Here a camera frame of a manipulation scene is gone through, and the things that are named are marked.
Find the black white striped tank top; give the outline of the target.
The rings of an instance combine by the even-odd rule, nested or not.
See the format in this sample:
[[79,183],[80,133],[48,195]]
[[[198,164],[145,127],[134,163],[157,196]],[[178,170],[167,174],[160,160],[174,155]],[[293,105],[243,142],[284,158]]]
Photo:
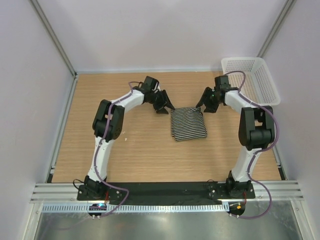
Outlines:
[[170,129],[176,142],[205,139],[208,136],[200,107],[180,107],[171,110]]

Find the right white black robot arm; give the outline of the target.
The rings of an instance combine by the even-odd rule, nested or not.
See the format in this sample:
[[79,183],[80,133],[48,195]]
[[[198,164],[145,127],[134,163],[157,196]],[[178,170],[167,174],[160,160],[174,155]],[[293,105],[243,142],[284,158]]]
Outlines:
[[238,139],[242,149],[226,179],[225,192],[231,198],[243,198],[250,192],[258,158],[275,141],[273,108],[246,98],[241,87],[231,86],[226,74],[216,77],[214,82],[214,88],[206,87],[196,106],[205,106],[205,113],[216,113],[220,105],[225,105],[240,114]]

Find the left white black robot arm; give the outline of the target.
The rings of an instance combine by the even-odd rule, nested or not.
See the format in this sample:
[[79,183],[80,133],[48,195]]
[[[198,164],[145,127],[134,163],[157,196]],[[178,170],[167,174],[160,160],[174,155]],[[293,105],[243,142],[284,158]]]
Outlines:
[[110,186],[106,185],[107,167],[112,147],[121,135],[125,114],[133,108],[149,103],[157,114],[168,114],[167,108],[173,110],[167,92],[160,88],[160,82],[146,76],[143,82],[128,83],[130,90],[127,94],[114,99],[103,99],[97,109],[92,123],[95,136],[94,153],[87,175],[80,185],[77,199],[101,200]]

